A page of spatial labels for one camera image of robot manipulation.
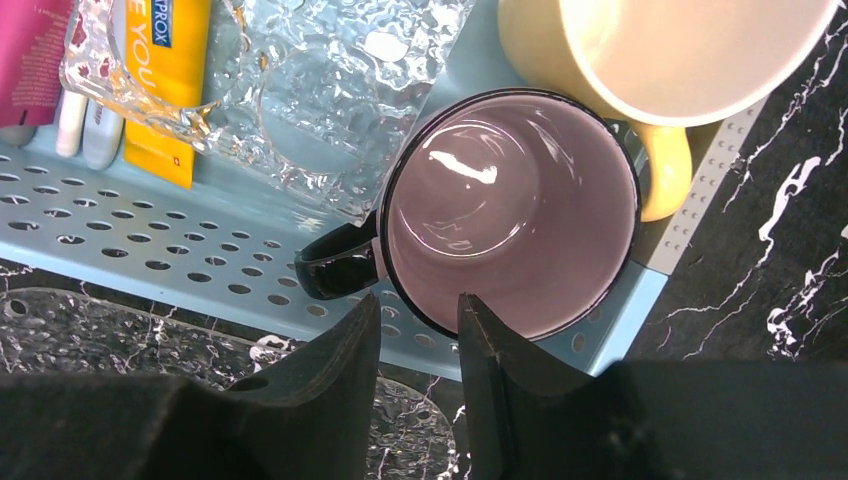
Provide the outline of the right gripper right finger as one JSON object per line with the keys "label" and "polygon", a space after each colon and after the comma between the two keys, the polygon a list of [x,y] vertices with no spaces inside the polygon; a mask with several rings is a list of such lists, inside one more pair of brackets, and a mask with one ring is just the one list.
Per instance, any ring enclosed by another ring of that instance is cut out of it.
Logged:
{"label": "right gripper right finger", "polygon": [[571,367],[458,300],[476,479],[843,479],[843,362]]}

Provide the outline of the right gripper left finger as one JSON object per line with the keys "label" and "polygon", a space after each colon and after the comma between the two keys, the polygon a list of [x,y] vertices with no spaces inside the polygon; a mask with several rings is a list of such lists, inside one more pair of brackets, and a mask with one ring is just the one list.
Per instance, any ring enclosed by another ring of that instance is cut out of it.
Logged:
{"label": "right gripper left finger", "polygon": [[1,379],[5,479],[361,479],[381,350],[368,294],[224,391],[172,375]]}

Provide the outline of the blue plastic basket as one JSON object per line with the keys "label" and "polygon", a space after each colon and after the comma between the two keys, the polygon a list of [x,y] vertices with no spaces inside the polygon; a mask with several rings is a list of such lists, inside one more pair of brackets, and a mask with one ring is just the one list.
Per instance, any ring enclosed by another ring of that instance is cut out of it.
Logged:
{"label": "blue plastic basket", "polygon": [[[499,43],[496,3],[469,2],[405,143],[445,109],[521,85]],[[326,330],[358,299],[313,299],[294,270],[304,246],[354,223],[199,152],[192,186],[183,188],[121,155],[92,170],[81,156],[59,156],[56,137],[56,126],[43,126],[27,147],[1,149],[4,257],[300,340]]]}

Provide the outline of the purple mug black rim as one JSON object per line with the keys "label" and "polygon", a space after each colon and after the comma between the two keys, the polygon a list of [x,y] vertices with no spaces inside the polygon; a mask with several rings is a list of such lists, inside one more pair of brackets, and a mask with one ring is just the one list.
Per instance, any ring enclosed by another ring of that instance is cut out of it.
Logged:
{"label": "purple mug black rim", "polygon": [[298,281],[334,300],[387,281],[428,327],[456,337],[462,295],[530,340],[609,293],[640,223],[631,158],[562,95],[499,89],[435,115],[403,148],[376,210],[297,254]]}

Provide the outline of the clear glass tray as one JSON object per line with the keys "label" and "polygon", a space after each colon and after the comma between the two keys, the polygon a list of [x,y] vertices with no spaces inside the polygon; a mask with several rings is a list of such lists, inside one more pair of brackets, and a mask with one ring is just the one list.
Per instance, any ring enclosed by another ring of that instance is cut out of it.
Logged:
{"label": "clear glass tray", "polygon": [[[1,296],[4,373],[163,373],[216,390],[283,359],[299,342],[236,339],[168,317],[51,289]],[[369,479],[454,479],[462,454],[448,415],[417,386],[379,369],[371,415]]]}

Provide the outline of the yellow mug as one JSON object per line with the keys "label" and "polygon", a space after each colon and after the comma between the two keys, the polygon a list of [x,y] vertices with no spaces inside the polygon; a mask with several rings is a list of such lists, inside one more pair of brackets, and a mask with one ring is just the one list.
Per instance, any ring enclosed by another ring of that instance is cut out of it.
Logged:
{"label": "yellow mug", "polygon": [[690,191],[691,127],[776,89],[810,54],[836,1],[502,1],[506,58],[530,85],[630,124],[648,156],[645,222]]}

